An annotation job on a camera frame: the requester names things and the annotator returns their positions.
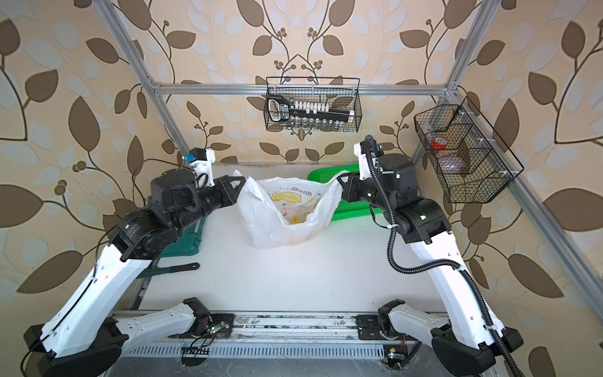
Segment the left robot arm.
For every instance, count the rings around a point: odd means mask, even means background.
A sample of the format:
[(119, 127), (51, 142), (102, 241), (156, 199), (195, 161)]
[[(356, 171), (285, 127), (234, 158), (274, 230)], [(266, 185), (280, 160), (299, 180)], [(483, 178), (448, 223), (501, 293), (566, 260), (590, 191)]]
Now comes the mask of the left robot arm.
[(237, 202), (240, 175), (211, 180), (187, 169), (154, 179), (146, 205), (108, 232), (108, 243), (76, 292), (44, 325), (24, 334), (39, 376), (99, 376), (127, 351), (169, 336), (207, 336), (210, 311), (197, 298), (133, 320), (111, 317), (119, 299), (165, 247), (212, 212)]

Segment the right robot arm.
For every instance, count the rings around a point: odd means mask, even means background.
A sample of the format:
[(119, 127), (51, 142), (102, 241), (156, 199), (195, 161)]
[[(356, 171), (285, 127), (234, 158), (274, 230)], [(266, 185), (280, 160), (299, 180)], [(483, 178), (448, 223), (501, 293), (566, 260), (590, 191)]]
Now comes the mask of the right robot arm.
[(386, 258), (403, 275), (427, 273), (448, 318), (415, 309), (401, 299), (378, 310), (382, 336), (407, 335), (432, 348), (454, 376), (477, 376), (501, 356), (511, 375), (521, 370), (512, 352), (523, 344), (518, 330), (505, 326), (486, 303), (466, 267), (441, 206), (419, 195), (414, 164), (400, 154), (359, 152), (359, 170), (338, 180), (342, 198), (383, 211), (389, 231)]

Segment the printed white plastic bag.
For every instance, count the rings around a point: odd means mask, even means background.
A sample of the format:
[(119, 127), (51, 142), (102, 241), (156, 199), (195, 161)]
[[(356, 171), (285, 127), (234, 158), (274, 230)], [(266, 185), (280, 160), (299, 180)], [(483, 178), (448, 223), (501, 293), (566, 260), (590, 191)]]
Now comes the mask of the printed white plastic bag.
[(255, 248), (269, 249), (304, 243), (325, 230), (342, 200), (342, 186), (300, 178), (251, 177), (237, 205), (243, 226)]

